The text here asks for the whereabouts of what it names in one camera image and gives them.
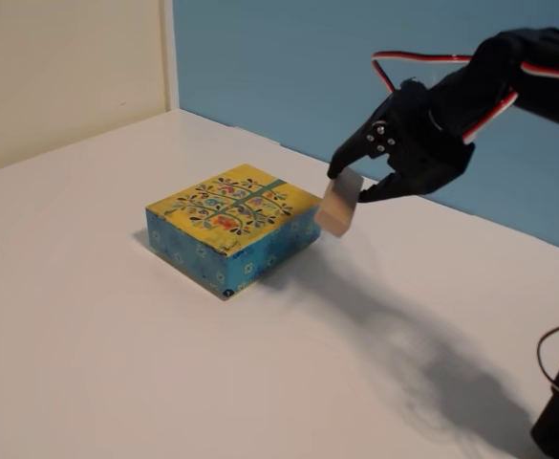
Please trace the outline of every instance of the decorative box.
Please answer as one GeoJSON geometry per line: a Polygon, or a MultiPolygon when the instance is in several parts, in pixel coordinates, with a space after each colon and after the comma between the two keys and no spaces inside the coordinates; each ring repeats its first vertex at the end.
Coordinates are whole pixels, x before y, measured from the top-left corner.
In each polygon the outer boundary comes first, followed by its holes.
{"type": "Polygon", "coordinates": [[[313,221],[319,202],[243,164],[148,206],[150,245],[228,298],[319,237],[313,221]]]}

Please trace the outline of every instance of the red and white wire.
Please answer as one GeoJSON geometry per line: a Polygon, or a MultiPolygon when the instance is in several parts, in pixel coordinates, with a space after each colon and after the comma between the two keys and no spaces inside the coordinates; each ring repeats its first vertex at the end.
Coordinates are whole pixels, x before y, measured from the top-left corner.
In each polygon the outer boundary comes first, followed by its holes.
{"type": "Polygon", "coordinates": [[[396,91],[392,80],[387,76],[383,68],[378,63],[380,60],[385,59],[399,59],[399,60],[416,60],[419,62],[429,62],[437,64],[460,64],[464,62],[469,62],[470,55],[422,55],[420,53],[408,53],[405,51],[381,51],[379,53],[374,53],[371,61],[373,67],[378,75],[381,77],[385,86],[390,93],[396,91]]]}
{"type": "Polygon", "coordinates": [[[515,91],[511,91],[508,96],[503,98],[487,115],[481,118],[474,126],[468,129],[462,136],[465,144],[472,143],[481,129],[484,128],[494,118],[500,116],[508,107],[510,107],[519,95],[515,91]]]}
{"type": "Polygon", "coordinates": [[[521,64],[521,70],[536,77],[559,78],[559,69],[540,67],[528,62],[524,62],[523,64],[521,64]]]}

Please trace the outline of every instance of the cream wall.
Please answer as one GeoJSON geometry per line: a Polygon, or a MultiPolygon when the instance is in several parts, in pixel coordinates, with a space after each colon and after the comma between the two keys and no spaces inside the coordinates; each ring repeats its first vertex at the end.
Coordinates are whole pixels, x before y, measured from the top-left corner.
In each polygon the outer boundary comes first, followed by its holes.
{"type": "Polygon", "coordinates": [[[160,0],[0,0],[0,167],[165,111],[160,0]]]}

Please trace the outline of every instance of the blue wall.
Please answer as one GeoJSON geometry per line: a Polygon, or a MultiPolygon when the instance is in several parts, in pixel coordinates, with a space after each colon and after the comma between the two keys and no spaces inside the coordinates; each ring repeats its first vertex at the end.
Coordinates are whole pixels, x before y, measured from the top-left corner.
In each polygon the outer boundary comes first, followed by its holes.
{"type": "MultiPolygon", "coordinates": [[[[328,161],[387,97],[373,52],[471,54],[503,30],[559,28],[559,1],[175,0],[175,21],[184,110],[328,161]]],[[[426,84],[456,69],[387,65],[394,82],[426,84]]],[[[430,199],[559,246],[559,126],[512,108],[476,145],[466,174],[430,199]]]]}

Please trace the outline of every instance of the blue box side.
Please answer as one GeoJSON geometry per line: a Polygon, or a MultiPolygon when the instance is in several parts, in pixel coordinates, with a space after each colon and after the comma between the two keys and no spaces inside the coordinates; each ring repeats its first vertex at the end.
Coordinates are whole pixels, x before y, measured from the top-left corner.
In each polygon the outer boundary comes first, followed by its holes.
{"type": "Polygon", "coordinates": [[[312,244],[321,228],[313,218],[317,208],[292,218],[259,241],[228,258],[227,286],[235,293],[312,244]]]}
{"type": "Polygon", "coordinates": [[[150,246],[162,258],[215,295],[222,295],[228,289],[227,257],[149,209],[145,215],[150,246]]]}

